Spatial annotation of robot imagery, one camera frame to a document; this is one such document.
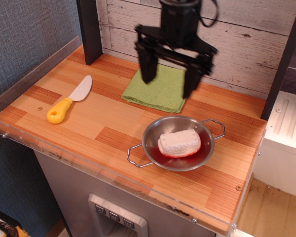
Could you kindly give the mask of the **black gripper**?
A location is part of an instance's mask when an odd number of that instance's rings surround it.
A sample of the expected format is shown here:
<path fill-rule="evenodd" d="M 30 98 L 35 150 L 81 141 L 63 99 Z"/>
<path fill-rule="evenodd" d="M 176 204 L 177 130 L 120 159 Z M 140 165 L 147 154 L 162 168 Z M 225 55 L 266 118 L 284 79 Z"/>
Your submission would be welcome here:
<path fill-rule="evenodd" d="M 186 67 L 183 98 L 189 98 L 204 74 L 212 71 L 217 49 L 197 35 L 200 0 L 162 0 L 159 27 L 137 25 L 136 50 L 145 84 L 156 77 L 159 59 Z"/>

